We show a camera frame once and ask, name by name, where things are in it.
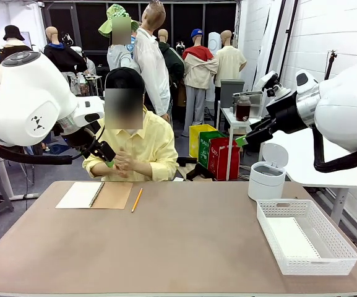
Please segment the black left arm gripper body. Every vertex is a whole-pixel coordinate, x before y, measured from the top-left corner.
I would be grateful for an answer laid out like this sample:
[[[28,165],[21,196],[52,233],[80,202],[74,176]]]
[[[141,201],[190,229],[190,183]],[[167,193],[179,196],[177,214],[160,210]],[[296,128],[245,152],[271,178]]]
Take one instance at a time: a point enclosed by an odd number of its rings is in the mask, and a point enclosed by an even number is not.
[[[87,149],[91,145],[96,146],[96,133],[101,130],[98,121],[90,123],[72,134],[61,134],[66,144],[75,149]]]

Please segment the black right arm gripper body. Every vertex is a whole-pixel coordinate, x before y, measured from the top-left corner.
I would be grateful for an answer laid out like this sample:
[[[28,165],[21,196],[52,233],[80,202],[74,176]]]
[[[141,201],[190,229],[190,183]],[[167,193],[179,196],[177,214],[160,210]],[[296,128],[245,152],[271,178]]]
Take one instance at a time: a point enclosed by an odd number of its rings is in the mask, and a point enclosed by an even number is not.
[[[283,131],[286,134],[291,134],[306,128],[305,123],[301,119],[296,106],[297,93],[293,92],[284,98],[271,101],[267,106],[272,125],[270,126],[271,133]]]

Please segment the person's left hand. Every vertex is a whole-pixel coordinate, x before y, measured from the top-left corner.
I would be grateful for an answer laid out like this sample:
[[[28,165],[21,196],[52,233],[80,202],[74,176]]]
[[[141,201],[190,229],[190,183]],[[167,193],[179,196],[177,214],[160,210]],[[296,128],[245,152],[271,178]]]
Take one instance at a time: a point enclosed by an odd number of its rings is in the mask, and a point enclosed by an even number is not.
[[[122,147],[116,152],[115,164],[120,170],[134,171],[135,160],[132,155],[125,151]]]

